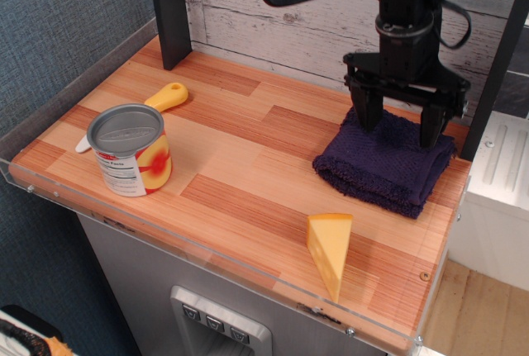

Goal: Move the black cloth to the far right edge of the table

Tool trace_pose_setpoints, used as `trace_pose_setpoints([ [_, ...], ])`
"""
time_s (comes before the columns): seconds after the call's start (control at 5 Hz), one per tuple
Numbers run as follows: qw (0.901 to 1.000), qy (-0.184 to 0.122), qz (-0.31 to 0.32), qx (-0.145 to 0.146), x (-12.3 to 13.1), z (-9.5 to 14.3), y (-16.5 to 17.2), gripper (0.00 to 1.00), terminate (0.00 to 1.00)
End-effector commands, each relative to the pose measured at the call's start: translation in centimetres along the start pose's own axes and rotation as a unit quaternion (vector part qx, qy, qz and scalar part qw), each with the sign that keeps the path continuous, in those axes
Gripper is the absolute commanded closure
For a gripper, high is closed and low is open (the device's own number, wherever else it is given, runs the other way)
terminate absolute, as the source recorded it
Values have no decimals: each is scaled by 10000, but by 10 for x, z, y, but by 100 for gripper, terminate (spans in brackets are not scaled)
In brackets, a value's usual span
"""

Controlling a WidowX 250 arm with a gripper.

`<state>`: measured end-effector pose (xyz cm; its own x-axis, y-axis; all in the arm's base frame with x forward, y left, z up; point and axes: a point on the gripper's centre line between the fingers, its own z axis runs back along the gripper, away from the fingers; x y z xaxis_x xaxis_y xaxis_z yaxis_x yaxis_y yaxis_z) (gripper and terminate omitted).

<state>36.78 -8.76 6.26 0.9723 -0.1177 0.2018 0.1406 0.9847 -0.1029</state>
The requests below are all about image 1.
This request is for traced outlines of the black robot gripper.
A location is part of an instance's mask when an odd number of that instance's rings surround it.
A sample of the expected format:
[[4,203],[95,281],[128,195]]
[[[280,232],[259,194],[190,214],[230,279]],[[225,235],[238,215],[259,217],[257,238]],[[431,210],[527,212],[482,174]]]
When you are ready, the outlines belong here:
[[384,112],[384,98],[422,108],[420,145],[431,150],[446,128],[446,115],[462,117],[470,83],[439,60],[434,31],[422,36],[379,36],[379,51],[349,53],[346,83],[362,128],[371,132]]

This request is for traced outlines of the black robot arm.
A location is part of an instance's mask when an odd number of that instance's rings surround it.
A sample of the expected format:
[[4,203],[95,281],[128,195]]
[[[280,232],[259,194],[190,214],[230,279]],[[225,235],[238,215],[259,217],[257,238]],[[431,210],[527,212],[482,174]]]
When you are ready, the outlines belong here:
[[450,10],[466,21],[471,17],[448,0],[378,1],[379,52],[344,57],[353,107],[365,131],[381,121],[385,97],[421,107],[420,145],[430,150],[448,122],[466,113],[470,88],[439,60],[439,49],[447,44],[441,37],[442,15]]

